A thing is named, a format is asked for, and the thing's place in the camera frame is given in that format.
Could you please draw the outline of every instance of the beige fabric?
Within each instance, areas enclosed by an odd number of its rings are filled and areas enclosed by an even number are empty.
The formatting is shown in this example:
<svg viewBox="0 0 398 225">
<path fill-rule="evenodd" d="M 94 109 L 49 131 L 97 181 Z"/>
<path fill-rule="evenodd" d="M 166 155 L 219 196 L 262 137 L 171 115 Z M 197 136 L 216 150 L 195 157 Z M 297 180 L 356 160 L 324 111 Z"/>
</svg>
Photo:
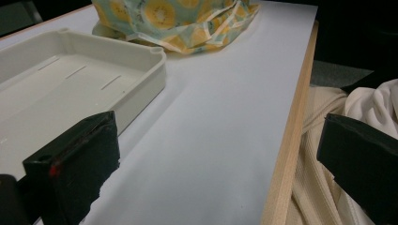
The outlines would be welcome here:
<svg viewBox="0 0 398 225">
<path fill-rule="evenodd" d="M 310 88 L 286 224 L 343 224 L 336 205 L 341 189 L 316 151 L 326 114 L 342 114 L 345 100 L 338 88 Z"/>
</svg>

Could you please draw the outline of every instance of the tray slot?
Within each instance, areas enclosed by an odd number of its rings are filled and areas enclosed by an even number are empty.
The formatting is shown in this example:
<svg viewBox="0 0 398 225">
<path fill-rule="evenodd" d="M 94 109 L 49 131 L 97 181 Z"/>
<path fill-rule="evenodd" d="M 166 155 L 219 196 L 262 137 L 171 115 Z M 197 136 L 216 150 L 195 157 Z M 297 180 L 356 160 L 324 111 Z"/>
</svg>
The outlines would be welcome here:
<svg viewBox="0 0 398 225">
<path fill-rule="evenodd" d="M 115 78 L 111 79 L 110 81 L 108 81 L 105 85 L 103 85 L 101 87 L 101 90 L 105 89 L 109 84 L 113 83 L 114 81 L 116 81 L 117 79 L 121 78 L 122 76 L 116 76 Z"/>
<path fill-rule="evenodd" d="M 69 77 L 73 76 L 74 74 L 76 74 L 77 72 L 79 72 L 80 70 L 82 70 L 82 69 L 84 69 L 84 68 L 85 68 L 85 65 L 82 66 L 82 67 L 80 67 L 80 68 L 78 68 L 78 69 L 76 69 L 76 70 L 74 70 L 74 71 L 71 72 L 68 76 L 66 76 L 65 79 L 68 79 Z"/>
</svg>

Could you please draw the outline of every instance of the white cloth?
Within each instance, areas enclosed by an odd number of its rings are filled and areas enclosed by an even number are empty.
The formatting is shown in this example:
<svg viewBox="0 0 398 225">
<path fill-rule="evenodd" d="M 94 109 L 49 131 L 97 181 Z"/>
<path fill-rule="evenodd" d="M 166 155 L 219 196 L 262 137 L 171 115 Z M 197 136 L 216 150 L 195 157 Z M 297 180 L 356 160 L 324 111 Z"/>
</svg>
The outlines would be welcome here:
<svg viewBox="0 0 398 225">
<path fill-rule="evenodd" d="M 390 136 L 398 138 L 398 79 L 384 82 L 376 89 L 359 87 L 346 99 L 344 115 L 360 120 Z M 345 192 L 337 210 L 343 224 L 374 224 L 360 206 Z"/>
<path fill-rule="evenodd" d="M 398 79 L 376 89 L 359 87 L 347 98 L 344 115 L 398 139 Z"/>
</svg>

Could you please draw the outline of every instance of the white plastic tray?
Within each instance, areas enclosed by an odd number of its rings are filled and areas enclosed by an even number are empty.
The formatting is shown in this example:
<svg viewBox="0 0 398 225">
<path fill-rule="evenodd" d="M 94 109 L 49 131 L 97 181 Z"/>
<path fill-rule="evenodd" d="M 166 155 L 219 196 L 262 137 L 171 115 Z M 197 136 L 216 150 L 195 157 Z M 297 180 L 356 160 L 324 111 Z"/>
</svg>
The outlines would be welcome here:
<svg viewBox="0 0 398 225">
<path fill-rule="evenodd" d="M 0 51 L 0 173 L 81 119 L 115 111 L 120 134 L 164 88 L 165 53 L 68 29 Z"/>
</svg>

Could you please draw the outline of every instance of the white tabletop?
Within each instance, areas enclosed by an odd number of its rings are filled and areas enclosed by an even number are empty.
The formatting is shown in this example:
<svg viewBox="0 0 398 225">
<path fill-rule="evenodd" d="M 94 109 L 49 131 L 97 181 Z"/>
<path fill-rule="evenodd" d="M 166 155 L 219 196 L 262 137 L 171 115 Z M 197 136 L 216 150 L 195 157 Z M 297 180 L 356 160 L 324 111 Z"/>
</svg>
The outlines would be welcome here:
<svg viewBox="0 0 398 225">
<path fill-rule="evenodd" d="M 316 7 L 261 2 L 212 53 L 168 54 L 165 89 L 119 137 L 121 166 L 84 224 L 259 224 Z M 91 33 L 87 7 L 0 40 Z"/>
</svg>

